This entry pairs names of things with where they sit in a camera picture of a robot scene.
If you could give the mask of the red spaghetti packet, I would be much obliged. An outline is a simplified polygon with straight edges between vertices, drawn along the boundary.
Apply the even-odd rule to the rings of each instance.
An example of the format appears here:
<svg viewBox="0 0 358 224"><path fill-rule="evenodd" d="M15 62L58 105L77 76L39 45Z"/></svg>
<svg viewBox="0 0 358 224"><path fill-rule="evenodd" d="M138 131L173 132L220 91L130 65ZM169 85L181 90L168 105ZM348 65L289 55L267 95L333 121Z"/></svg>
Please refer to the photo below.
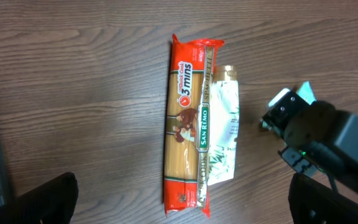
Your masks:
<svg viewBox="0 0 358 224"><path fill-rule="evenodd" d="M211 85L223 40L180 42L172 36L165 123L164 210L209 209Z"/></svg>

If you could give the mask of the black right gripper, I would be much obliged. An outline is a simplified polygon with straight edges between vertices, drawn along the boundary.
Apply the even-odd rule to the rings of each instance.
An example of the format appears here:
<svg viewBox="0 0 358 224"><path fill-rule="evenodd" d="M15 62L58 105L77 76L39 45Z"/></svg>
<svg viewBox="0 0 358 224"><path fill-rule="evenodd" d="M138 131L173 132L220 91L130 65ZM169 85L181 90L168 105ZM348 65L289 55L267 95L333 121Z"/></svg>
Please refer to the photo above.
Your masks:
<svg viewBox="0 0 358 224"><path fill-rule="evenodd" d="M307 106L309 104L294 91L282 90L271 100L268 111L262 117L262 127L284 139L289 121ZM317 168L294 148L285 145L284 149L278 151L278 155L297 173L315 174L317 172Z"/></svg>

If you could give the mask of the teal wet wipes packet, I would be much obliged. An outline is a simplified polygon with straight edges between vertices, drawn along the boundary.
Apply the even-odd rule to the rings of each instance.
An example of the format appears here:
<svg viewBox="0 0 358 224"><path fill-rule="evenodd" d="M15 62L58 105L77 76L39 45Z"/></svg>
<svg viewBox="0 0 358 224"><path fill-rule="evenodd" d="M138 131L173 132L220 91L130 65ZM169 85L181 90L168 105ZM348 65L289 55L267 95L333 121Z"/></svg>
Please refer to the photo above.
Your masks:
<svg viewBox="0 0 358 224"><path fill-rule="evenodd" d="M290 90L275 106L268 108L260 122L262 128L282 136L288 123L301 111L307 109L316 98L309 81Z"/></svg>

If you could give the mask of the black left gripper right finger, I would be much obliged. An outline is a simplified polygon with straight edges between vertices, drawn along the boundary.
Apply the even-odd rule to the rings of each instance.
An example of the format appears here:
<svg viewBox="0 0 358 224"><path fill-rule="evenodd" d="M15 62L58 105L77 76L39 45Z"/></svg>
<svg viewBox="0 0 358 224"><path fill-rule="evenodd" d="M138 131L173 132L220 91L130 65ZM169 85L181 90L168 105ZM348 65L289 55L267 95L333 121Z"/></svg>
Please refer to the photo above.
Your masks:
<svg viewBox="0 0 358 224"><path fill-rule="evenodd" d="M294 224L358 224L357 203L303 174L294 174L288 201Z"/></svg>

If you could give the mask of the white tube gold cap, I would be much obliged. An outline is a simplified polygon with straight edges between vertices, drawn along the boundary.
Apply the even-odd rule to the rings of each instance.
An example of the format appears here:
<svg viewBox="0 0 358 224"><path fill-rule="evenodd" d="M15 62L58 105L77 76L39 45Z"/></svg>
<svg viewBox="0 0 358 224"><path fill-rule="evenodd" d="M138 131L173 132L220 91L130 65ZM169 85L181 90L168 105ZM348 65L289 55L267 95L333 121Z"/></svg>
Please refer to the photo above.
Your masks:
<svg viewBox="0 0 358 224"><path fill-rule="evenodd" d="M240 106L237 69L214 68L210 98L210 147L208 185L234 178Z"/></svg>

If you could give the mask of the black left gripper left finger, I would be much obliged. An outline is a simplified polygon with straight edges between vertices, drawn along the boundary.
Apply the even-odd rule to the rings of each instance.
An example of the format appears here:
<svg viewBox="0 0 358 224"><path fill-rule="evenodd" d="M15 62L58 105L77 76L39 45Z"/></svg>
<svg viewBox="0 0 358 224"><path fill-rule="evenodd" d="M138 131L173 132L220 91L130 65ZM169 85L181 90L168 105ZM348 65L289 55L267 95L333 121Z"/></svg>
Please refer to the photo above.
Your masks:
<svg viewBox="0 0 358 224"><path fill-rule="evenodd" d="M66 172L0 207L0 224L70 223L78 200L74 173Z"/></svg>

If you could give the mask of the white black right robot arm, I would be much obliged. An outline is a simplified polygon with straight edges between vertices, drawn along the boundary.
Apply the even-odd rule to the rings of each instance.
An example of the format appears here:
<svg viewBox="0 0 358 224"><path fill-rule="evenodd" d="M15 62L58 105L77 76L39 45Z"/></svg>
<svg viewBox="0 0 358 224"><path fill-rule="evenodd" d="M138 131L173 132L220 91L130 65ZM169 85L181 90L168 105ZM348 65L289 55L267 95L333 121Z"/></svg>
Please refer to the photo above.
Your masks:
<svg viewBox="0 0 358 224"><path fill-rule="evenodd" d="M319 170L358 194L358 115L288 91L262 122L284 141L279 155L295 172L311 177Z"/></svg>

